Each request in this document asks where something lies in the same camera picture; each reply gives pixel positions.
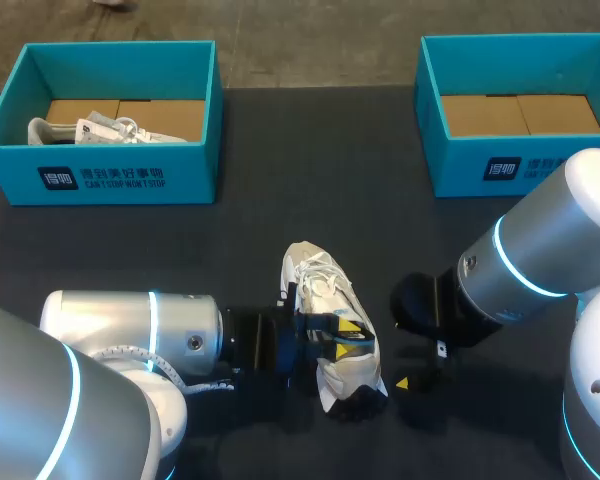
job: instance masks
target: gray floor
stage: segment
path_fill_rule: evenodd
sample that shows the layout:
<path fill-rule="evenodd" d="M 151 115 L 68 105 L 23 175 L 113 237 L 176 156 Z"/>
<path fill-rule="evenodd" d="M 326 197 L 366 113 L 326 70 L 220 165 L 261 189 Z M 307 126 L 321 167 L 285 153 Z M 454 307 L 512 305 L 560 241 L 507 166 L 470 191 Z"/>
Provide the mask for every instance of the gray floor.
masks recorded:
<path fill-rule="evenodd" d="M 600 31 L 600 0 L 0 0 L 0 88 L 26 42 L 218 42 L 226 87 L 413 83 L 425 34 Z"/>

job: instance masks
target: shoe box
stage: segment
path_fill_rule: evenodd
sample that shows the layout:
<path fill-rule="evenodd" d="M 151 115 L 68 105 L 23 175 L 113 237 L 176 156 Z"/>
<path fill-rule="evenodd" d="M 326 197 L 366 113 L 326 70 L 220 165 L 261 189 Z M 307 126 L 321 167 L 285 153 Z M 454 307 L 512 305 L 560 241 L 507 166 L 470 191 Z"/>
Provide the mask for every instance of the shoe box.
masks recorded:
<path fill-rule="evenodd" d="M 27 44 L 0 96 L 0 186 L 12 205 L 212 203 L 222 108 L 214 42 Z M 187 142 L 27 145 L 32 118 L 91 111 Z"/>
<path fill-rule="evenodd" d="M 525 195 L 600 148 L 600 34 L 423 37 L 414 104 L 436 196 Z"/>

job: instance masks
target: teal cardboard box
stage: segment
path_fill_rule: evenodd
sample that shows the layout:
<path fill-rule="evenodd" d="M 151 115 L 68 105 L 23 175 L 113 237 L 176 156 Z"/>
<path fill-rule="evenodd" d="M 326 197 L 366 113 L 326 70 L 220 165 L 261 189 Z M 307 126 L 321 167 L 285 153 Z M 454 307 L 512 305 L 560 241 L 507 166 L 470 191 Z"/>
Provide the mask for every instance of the teal cardboard box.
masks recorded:
<path fill-rule="evenodd" d="M 204 100 L 201 139 L 27 146 L 58 99 Z M 222 105 L 214 42 L 27 44 L 0 96 L 0 186 L 12 205 L 212 203 Z"/>
<path fill-rule="evenodd" d="M 476 95 L 521 105 L 582 96 L 599 131 L 534 134 L 529 123 L 525 135 L 452 135 L 443 100 Z M 436 196 L 525 195 L 574 153 L 600 148 L 600 34 L 423 37 L 414 103 Z"/>

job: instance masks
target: shoe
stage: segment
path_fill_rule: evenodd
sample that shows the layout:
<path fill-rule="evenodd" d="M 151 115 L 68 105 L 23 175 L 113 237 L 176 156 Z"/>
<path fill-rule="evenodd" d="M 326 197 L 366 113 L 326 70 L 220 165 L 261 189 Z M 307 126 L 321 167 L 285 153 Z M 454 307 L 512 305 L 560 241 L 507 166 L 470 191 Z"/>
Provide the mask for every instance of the shoe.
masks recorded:
<path fill-rule="evenodd" d="M 280 288 L 297 285 L 296 309 L 301 313 L 333 313 L 352 324 L 375 330 L 351 282 L 329 253 L 309 242 L 292 244 L 284 255 Z M 323 332 L 307 332 L 310 340 Z M 337 344 L 335 358 L 318 358 L 316 380 L 322 407 L 340 419 L 369 417 L 382 410 L 388 396 L 380 376 L 380 347 Z"/>
<path fill-rule="evenodd" d="M 29 145 L 57 145 L 75 143 L 76 126 L 49 123 L 42 118 L 29 122 L 27 137 Z"/>
<path fill-rule="evenodd" d="M 138 128 L 131 118 L 116 120 L 98 112 L 91 112 L 86 119 L 76 125 L 49 123 L 42 118 L 34 118 L 27 129 L 29 145 L 112 144 L 112 143 L 183 143 L 186 140 L 160 133 L 147 132 Z"/>

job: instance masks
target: yellow label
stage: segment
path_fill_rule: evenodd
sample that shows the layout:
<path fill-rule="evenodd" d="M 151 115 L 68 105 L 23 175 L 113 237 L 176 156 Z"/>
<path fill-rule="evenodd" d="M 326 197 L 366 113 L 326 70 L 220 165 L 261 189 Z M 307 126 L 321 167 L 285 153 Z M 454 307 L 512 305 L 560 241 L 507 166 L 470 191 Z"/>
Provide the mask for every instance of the yellow label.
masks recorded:
<path fill-rule="evenodd" d="M 338 360 L 343 355 L 346 355 L 347 353 L 349 353 L 350 351 L 352 351 L 355 348 L 356 348 L 355 345 L 343 345 L 342 343 L 337 344 L 336 345 L 336 360 Z"/>
<path fill-rule="evenodd" d="M 402 388 L 404 390 L 409 390 L 409 378 L 404 377 L 402 380 L 396 383 L 396 387 Z"/>
<path fill-rule="evenodd" d="M 338 331 L 340 332 L 359 332 L 362 329 L 357 326 L 355 323 L 350 322 L 349 320 L 345 320 L 344 318 L 340 318 L 340 322 L 338 323 Z"/>

